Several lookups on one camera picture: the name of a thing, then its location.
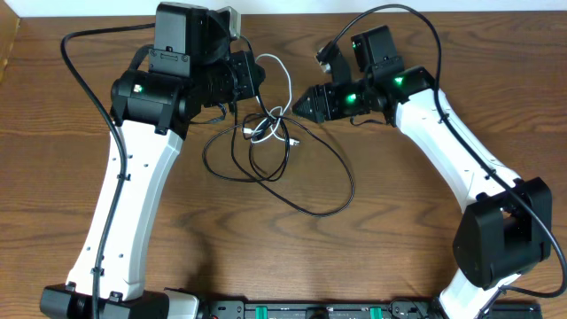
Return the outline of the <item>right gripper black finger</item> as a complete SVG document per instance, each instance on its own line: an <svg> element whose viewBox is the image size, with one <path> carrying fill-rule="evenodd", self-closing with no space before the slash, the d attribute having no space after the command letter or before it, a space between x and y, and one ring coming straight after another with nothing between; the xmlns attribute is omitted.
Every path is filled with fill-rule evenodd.
<svg viewBox="0 0 567 319"><path fill-rule="evenodd" d="M314 123L325 122L324 114L310 106L298 106L294 108L294 113L299 117Z"/></svg>
<svg viewBox="0 0 567 319"><path fill-rule="evenodd" d="M309 87L295 102L293 110L312 110L314 108L315 86Z"/></svg>

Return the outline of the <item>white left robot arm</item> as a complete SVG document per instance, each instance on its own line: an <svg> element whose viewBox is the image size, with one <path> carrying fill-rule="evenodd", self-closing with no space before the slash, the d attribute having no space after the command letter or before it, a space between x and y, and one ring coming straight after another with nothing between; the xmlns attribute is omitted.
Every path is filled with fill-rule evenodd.
<svg viewBox="0 0 567 319"><path fill-rule="evenodd" d="M102 111L110 135L105 178L89 233L63 284L47 286L50 318L201 318L199 299L178 289L145 288L152 226L167 176L189 126L205 107L234 111L255 97L265 73L241 35L232 7L163 2L154 41L136 51Z"/></svg>

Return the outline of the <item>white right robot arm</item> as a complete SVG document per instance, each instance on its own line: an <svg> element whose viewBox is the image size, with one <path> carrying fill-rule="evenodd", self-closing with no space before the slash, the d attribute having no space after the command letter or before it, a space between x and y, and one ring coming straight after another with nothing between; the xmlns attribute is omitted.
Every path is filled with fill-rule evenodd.
<svg viewBox="0 0 567 319"><path fill-rule="evenodd" d="M501 304L507 285L546 260L552 194L539 178L529 181L497 160L455 114L445 94L421 66L407 68L390 29L352 37L362 77L353 80L341 51L321 59L332 77L310 87L293 112L315 123L380 112L411 139L454 194L462 219L453 242L458 269L427 307L432 318L538 318L540 308Z"/></svg>

